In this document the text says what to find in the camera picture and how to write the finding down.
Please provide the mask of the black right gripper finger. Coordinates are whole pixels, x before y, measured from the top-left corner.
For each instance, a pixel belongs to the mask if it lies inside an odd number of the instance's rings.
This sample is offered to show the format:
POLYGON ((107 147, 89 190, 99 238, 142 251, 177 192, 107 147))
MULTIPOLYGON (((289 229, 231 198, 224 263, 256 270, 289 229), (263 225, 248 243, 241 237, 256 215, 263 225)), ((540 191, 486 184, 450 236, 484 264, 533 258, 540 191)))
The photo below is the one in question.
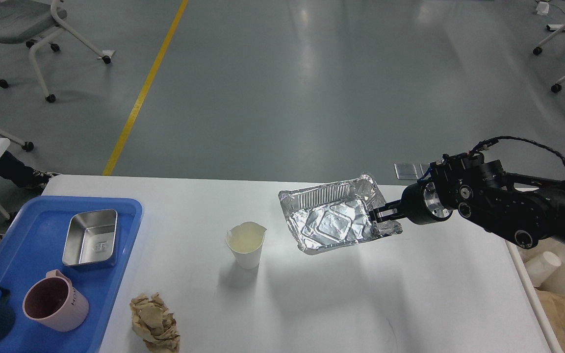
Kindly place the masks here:
POLYGON ((396 221, 405 217, 401 212, 396 211, 372 211, 372 221, 375 223, 386 223, 388 221, 396 221))
POLYGON ((403 217, 402 212, 399 210, 401 205, 399 203, 386 203, 383 206, 373 208, 368 211, 369 217, 403 217))

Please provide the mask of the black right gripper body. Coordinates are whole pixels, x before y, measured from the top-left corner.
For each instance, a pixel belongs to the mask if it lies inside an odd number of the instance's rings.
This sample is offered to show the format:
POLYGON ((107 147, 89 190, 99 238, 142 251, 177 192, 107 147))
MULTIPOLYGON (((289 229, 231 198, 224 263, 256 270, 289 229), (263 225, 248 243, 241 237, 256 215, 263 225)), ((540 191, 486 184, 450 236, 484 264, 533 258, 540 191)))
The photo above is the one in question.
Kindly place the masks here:
POLYGON ((406 187, 401 195, 400 212, 417 225, 441 223, 453 214, 452 209, 442 205, 432 181, 406 187))

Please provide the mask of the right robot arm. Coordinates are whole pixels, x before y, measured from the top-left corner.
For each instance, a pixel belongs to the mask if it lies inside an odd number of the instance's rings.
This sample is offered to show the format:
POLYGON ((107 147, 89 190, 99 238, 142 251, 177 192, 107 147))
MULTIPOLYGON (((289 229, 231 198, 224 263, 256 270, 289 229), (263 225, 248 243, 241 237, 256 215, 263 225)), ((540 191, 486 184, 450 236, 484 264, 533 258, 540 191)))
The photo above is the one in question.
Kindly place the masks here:
MULTIPOLYGON (((401 199, 368 211, 377 223, 406 218, 418 225, 446 221, 453 211, 487 232, 530 250, 542 239, 565 244, 565 179, 511 174, 497 159, 486 162, 484 151, 503 136, 480 141, 471 150, 442 155, 401 199)), ((565 156, 546 145, 531 145, 565 156)))

